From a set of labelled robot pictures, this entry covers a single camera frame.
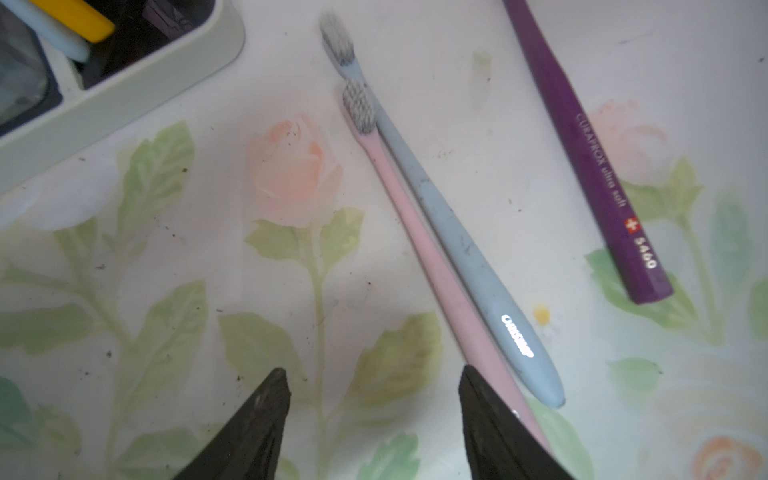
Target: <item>purple toothbrush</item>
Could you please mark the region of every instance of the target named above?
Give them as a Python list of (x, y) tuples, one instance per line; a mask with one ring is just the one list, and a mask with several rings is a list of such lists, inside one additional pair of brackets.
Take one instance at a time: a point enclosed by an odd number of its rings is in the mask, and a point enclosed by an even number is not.
[(504, 0), (504, 3), (538, 91), (629, 297), (635, 303), (667, 298), (674, 292), (667, 274), (528, 4), (525, 0)]

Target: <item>light blue toothbrush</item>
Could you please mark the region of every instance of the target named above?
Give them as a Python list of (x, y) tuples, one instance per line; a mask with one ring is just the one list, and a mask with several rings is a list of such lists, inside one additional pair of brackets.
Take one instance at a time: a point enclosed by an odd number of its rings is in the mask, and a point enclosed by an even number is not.
[[(320, 30), (323, 33), (323, 46), (336, 70), (345, 79), (367, 83), (355, 57), (352, 39), (335, 13), (323, 15)], [(379, 133), (400, 166), (499, 349), (528, 390), (541, 403), (553, 409), (561, 407), (565, 403), (563, 384), (533, 327), (416, 160), (370, 86), (369, 96), (376, 109)]]

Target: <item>yellow toothbrush handle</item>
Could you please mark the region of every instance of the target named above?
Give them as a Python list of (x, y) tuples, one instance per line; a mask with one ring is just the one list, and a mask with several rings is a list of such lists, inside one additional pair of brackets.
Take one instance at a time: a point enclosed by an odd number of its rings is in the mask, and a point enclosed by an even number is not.
[(114, 23), (83, 0), (29, 0), (91, 43), (104, 40)]

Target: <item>swiss cross logo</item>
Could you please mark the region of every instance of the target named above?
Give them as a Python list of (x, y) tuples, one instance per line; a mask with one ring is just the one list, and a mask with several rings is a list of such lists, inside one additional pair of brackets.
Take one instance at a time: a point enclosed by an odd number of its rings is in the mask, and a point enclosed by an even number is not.
[(637, 217), (627, 218), (624, 221), (624, 226), (629, 233), (635, 233), (640, 230), (640, 222), (637, 221)]

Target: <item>floral tablecloth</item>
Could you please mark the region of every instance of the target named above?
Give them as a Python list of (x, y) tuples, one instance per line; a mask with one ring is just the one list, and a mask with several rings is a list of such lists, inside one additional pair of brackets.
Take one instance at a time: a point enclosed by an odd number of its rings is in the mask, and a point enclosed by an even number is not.
[[(538, 0), (676, 293), (631, 303), (501, 2), (333, 3), (538, 332), (578, 480), (768, 478), (768, 4)], [(339, 109), (326, 2), (0, 200), (3, 478), (171, 478), (274, 366), (278, 478), (468, 478), (463, 359)]]

